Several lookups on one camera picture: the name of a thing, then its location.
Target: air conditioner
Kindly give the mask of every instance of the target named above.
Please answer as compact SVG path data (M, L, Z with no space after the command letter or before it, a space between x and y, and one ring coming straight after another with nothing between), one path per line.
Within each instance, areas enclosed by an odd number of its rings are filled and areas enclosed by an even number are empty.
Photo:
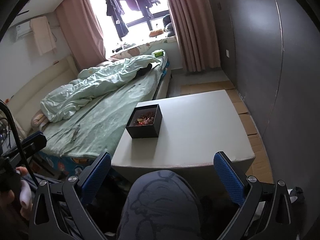
M21 39L25 34L31 33L32 29L30 27L30 21L21 23L16 26L16 41Z

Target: bed frame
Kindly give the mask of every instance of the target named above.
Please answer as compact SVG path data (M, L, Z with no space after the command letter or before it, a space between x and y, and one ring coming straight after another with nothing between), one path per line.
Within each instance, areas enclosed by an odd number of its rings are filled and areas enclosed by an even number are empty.
M71 55L48 67L25 84L7 103L22 138L31 131L31 118L40 109L40 101L51 91L77 78L79 71ZM171 76L169 68L154 99L166 98Z

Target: cream upholstered headboard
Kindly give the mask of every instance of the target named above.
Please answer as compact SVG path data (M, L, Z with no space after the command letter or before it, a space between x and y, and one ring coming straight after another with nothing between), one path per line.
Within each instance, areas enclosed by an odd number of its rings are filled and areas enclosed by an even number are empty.
M7 106L26 135L31 130L31 118L40 109L40 101L59 86L76 79L78 73L69 55L36 75L10 99Z

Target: light green bedsheet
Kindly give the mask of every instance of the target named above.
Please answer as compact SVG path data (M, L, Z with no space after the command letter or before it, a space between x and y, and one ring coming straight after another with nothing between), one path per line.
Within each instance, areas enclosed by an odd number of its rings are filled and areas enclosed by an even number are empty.
M47 146L44 153L58 157L95 159L101 152L116 150L129 117L137 103L152 100L167 62L164 54L144 76L138 77L118 90L100 96L80 108L72 118L50 123L44 130ZM80 124L75 141L73 133Z

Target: metal screw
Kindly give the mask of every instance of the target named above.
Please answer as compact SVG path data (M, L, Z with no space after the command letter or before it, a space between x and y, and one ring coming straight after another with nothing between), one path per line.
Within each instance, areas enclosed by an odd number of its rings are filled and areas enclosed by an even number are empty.
M248 178L248 180L249 180L250 182L257 182L257 178L254 177L254 176L250 176L250 177Z
M43 180L41 180L41 181L40 181L40 183L39 183L39 185L40 185L40 186L44 186L45 184L47 184L47 181L46 181L46 180L44 180L44 179L43 179Z
M77 176L71 176L68 181L69 182L75 182L77 180Z
M282 187L285 186L285 183L284 183L283 180L279 180L279 181L278 181L278 184L279 184L280 186L282 186Z

